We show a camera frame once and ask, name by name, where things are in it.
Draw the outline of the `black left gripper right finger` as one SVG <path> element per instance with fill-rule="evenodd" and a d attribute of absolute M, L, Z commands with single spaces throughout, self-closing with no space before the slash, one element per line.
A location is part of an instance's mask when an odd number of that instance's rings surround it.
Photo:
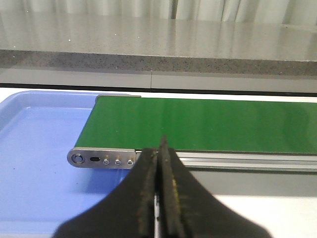
<path fill-rule="evenodd" d="M 269 232 L 210 194 L 162 137 L 158 148 L 159 227 L 162 238 L 269 238 Z"/>

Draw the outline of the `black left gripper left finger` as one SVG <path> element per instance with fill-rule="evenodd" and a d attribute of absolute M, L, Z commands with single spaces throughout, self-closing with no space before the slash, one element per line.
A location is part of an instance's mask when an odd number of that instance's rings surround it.
<path fill-rule="evenodd" d="M 102 201 L 61 224 L 55 238 L 155 237 L 156 150 L 146 148 Z"/>

